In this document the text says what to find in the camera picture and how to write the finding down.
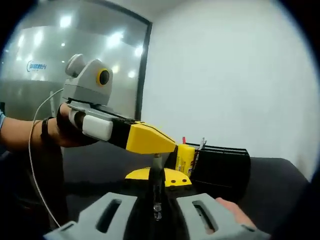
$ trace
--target ceiling light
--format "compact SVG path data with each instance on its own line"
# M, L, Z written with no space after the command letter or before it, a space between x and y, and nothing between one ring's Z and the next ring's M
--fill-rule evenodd
M31 61L32 60L32 55L30 54L27 58L26 58L26 61Z
M18 41L18 47L20 48L22 44L24 43L25 35L21 35Z
M67 28L71 24L71 16L63 16L60 19L60 28Z
M114 74L116 74L117 72L119 72L119 66L118 66L118 65L113 66L113 67L112 67L112 72L113 72Z
M141 54L143 53L144 51L144 48L142 45L138 46L135 51L134 51L134 55L137 56L137 57L140 57Z
M38 46L41 41L42 38L44 37L42 31L38 31L36 35L34 35L34 45Z
M128 73L128 77L131 78L131 79L133 79L135 76L136 76L136 72L135 71L130 71Z
M115 34L108 37L107 46L109 48L113 48L117 46L121 42L121 39L123 38L124 38L124 35L121 32L116 32Z

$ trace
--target hand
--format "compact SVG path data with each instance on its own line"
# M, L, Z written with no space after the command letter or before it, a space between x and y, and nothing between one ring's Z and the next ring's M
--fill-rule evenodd
M71 108L67 106L66 103L63 103L59 108L61 117L66 121L69 122L69 113ZM48 134L53 139L53 141L59 145L60 147L64 148L72 148L72 147L80 147L85 145L90 145L96 143L97 141L91 137L85 136L81 133L81 130L76 129L75 126L71 125L70 128L74 128L73 130L76 131L77 137L70 137L67 134L64 134L58 127L57 118L52 118L48 121Z
M226 201L221 197L215 199L219 204L228 209L233 215L238 224L243 224L248 227L257 228L250 218L240 209L240 207L231 201Z

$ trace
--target blue logo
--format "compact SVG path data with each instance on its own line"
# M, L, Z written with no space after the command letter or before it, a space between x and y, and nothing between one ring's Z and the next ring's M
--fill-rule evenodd
M34 63L33 61L29 61L26 65L27 72L45 70L46 68L46 64Z

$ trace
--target white cable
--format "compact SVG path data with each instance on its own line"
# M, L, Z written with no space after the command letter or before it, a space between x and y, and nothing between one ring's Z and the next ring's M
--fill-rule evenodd
M39 192L39 195L44 203L44 206L45 208L47 209L48 213L50 214L50 216L52 217L52 219L55 221L55 223L59 226L60 228L60 224L57 222L57 220L55 219L54 215L52 214L52 212L50 211L50 208L48 207L46 201L45 201L45 198L44 196L42 195L41 191L40 191L40 188L39 188L39 185L37 183L37 180L36 180L36 176L35 176L35 171L34 171L34 165L32 163L32 157L31 157L31 137L32 137L32 133L34 131L34 128L35 128L35 121L36 121L36 117L37 117L37 114L38 114L38 111L40 110L40 108L48 101L50 100L51 98L53 98L54 95L56 95L57 93L60 93L61 91L63 90L60 89L58 91L56 91L55 93L51 94L46 100L43 101L43 103L41 103L41 105L38 107L38 109L35 111L35 114L34 114L34 118L33 118L33 122L32 122L32 127L31 127L31 131L30 131L30 136L29 136L29 142L28 142L28 149L29 149L29 158L30 158L30 165L31 165L31 170L32 170L32 176L33 176L33 180L34 180L34 183L35 183L35 186L36 186L36 189L38 190Z

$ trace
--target glass wall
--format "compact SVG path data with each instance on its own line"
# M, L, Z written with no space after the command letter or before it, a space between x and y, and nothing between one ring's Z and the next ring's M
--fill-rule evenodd
M112 69L108 106L134 118L147 28L103 0L42 2L20 21L2 53L0 102L5 102L6 114L32 119L50 92L63 87L68 60L83 54L86 61L99 59ZM55 108L59 101L55 99ZM51 109L48 103L39 117Z

